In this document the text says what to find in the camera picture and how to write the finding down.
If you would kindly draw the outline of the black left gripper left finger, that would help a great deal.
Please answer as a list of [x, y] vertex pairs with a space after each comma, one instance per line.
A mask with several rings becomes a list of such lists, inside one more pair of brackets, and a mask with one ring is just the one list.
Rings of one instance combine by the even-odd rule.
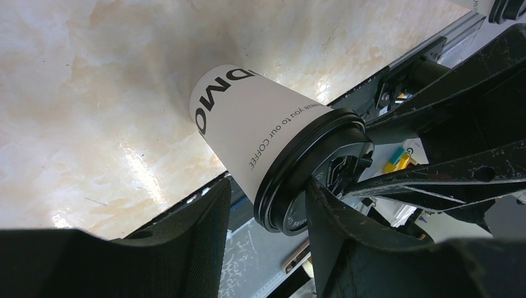
[[124, 239], [81, 230], [1, 231], [2, 297], [216, 297], [231, 184]]

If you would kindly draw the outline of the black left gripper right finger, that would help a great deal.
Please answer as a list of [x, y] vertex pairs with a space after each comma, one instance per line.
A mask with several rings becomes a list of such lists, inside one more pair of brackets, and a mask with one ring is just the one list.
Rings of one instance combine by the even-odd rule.
[[315, 178], [306, 215], [319, 297], [524, 297], [525, 242], [426, 243], [337, 199]]

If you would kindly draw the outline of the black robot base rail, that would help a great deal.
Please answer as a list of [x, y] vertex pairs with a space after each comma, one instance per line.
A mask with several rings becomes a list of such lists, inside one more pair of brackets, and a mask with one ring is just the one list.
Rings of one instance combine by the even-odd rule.
[[[436, 66], [439, 73], [443, 73], [447, 68], [459, 64], [462, 61], [462, 50], [474, 39], [485, 19], [475, 12], [467, 13], [330, 102], [329, 106], [350, 107], [365, 121], [387, 113], [408, 96], [427, 86], [430, 79], [438, 78], [438, 72], [429, 69], [431, 66]], [[165, 220], [172, 220], [188, 206], [200, 202], [202, 196], [223, 179], [228, 179], [231, 183], [231, 209], [225, 250], [227, 258], [247, 260], [260, 251], [267, 252], [275, 248], [278, 259], [284, 259], [287, 253], [306, 243], [306, 232], [288, 237], [266, 232], [256, 224], [252, 215], [252, 204], [227, 172], [206, 183], [132, 234], [146, 235], [151, 227]]]

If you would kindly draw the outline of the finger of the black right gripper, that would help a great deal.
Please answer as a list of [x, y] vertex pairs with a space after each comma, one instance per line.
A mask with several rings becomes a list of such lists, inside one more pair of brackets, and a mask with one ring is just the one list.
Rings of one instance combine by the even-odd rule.
[[420, 165], [354, 184], [346, 194], [378, 197], [434, 212], [525, 190], [525, 140], [435, 165]]

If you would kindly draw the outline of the black cup lid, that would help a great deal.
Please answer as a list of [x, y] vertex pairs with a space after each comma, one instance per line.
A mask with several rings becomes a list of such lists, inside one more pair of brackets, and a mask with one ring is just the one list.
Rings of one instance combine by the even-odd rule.
[[272, 233], [306, 230], [306, 185], [315, 178], [339, 196], [372, 165], [374, 144], [350, 108], [332, 110], [303, 128], [278, 154], [254, 201], [254, 218]]
[[525, 0], [495, 0], [489, 16], [490, 24], [502, 24], [507, 20], [518, 20], [525, 14]]

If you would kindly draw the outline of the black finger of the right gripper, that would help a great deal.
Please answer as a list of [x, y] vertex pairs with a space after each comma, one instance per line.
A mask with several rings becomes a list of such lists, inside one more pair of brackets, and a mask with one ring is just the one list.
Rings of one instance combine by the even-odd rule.
[[515, 24], [448, 73], [367, 124], [377, 144], [525, 140], [525, 25]]

